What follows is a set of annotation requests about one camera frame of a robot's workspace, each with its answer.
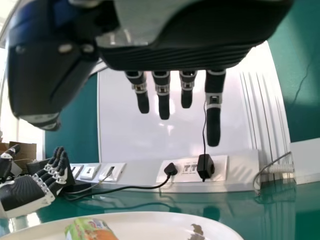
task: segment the power adapter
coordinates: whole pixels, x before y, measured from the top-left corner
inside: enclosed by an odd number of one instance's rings
[[[206,179],[210,179],[212,174],[215,173],[214,161],[209,154],[199,155],[196,171],[198,172],[203,182]]]

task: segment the teal table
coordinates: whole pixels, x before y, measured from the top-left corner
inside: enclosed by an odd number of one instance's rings
[[[295,186],[268,183],[261,197],[253,192],[117,192],[77,202],[59,197],[49,207],[23,217],[0,220],[0,236],[50,221],[84,215],[159,211],[219,221],[245,240],[320,240],[320,183]]]

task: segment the cardboard box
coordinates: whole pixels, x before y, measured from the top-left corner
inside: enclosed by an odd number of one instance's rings
[[[27,164],[32,163],[37,157],[37,144],[17,141],[10,141],[9,143],[0,142],[0,154],[16,144],[20,145],[20,151],[15,155],[13,161],[22,169],[22,174],[27,174]]]

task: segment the whiteboard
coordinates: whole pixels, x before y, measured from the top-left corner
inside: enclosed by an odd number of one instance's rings
[[[124,72],[112,69],[99,72],[100,162],[170,160],[202,154],[205,78],[206,72],[198,71],[192,106],[184,109],[179,72],[172,71],[170,118],[161,120],[151,72],[147,72],[148,114],[140,113],[136,93]],[[219,155],[252,149],[243,87],[236,67],[227,70],[222,99],[220,144],[207,146],[206,153]]]

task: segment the gray cable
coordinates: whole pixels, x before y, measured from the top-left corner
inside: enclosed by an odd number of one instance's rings
[[[106,176],[104,177],[104,179],[100,180],[98,183],[96,183],[95,185],[92,185],[86,189],[83,189],[81,191],[73,191],[73,192],[64,192],[64,194],[68,194],[68,195],[72,195],[72,194],[80,194],[80,193],[84,193],[90,189],[93,189],[94,187],[98,186],[99,184],[103,183],[104,180],[106,180],[108,177],[110,177],[110,175],[112,174],[112,170],[109,170],[109,172],[106,174]]]
[[[269,164],[265,165],[253,178],[253,181],[252,181],[252,187],[254,189],[254,192],[257,194],[257,195],[260,195],[260,190],[259,189],[256,189],[255,187],[255,182],[257,180],[257,177],[259,175],[261,175],[261,173],[268,167],[270,167],[271,165],[273,165],[274,163],[278,162],[279,160],[283,159],[284,157],[288,156],[291,154],[291,151],[288,151],[287,153],[281,155],[280,157],[278,157],[276,160],[270,162]]]

